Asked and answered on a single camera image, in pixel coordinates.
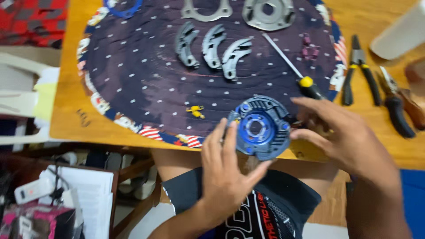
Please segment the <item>wire cutter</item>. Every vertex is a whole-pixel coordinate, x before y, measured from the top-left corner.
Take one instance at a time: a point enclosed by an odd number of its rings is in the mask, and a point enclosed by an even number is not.
[[[351,61],[350,69],[348,70],[346,79],[343,85],[343,105],[352,105],[353,104],[353,92],[351,91],[351,78],[353,76],[354,70],[360,66],[362,72],[368,80],[369,87],[372,91],[373,99],[376,106],[382,104],[381,96],[379,94],[378,86],[373,78],[372,72],[369,69],[369,66],[365,62],[365,52],[360,47],[359,38],[357,35],[353,35],[351,43]]]
[[[407,123],[404,111],[409,115],[413,125],[419,129],[425,129],[425,112],[410,98],[408,89],[399,88],[393,77],[380,67],[382,75],[378,74],[378,80],[386,94],[385,106],[390,113],[390,119],[397,132],[405,138],[413,138],[415,132]]]

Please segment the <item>blue fabric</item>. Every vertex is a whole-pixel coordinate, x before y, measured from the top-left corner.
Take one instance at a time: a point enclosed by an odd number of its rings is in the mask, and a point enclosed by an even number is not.
[[[425,239],[425,171],[401,170],[404,210],[413,238]]]

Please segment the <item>wooden table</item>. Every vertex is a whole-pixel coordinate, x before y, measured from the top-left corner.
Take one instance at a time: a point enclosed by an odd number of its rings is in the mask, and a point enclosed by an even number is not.
[[[378,57],[373,58],[367,49],[374,37],[415,2],[416,0],[327,0],[326,4],[332,9],[346,37],[347,48],[351,45],[351,35],[358,34],[363,49],[366,49],[367,62],[372,71],[378,70],[378,64],[384,65],[401,87],[408,88],[403,70],[410,61],[425,55],[424,44],[400,59],[390,62]],[[188,150],[186,147],[144,138],[122,128],[99,114],[90,103],[90,98],[85,95],[77,75],[76,51],[88,19],[101,5],[101,0],[70,0],[51,136],[82,142]],[[367,81],[360,71],[356,72],[352,79],[352,88],[355,103],[348,109],[365,118],[397,164],[402,168],[425,169],[425,132],[419,133],[415,139],[404,139],[399,136],[391,125],[387,109],[374,106]],[[290,149],[279,158],[323,160],[325,157],[320,150],[311,145],[293,142]]]

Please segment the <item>white paper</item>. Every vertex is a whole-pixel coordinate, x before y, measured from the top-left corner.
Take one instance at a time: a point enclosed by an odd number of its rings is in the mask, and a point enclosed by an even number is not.
[[[107,239],[112,211],[112,182],[113,173],[79,168],[59,167],[58,174],[68,182],[71,188],[77,190],[78,201],[84,219],[84,235],[87,239]],[[43,171],[40,178],[47,177],[55,181],[55,175]],[[58,181],[58,187],[66,184]],[[51,198],[43,197],[39,203],[50,204]]]

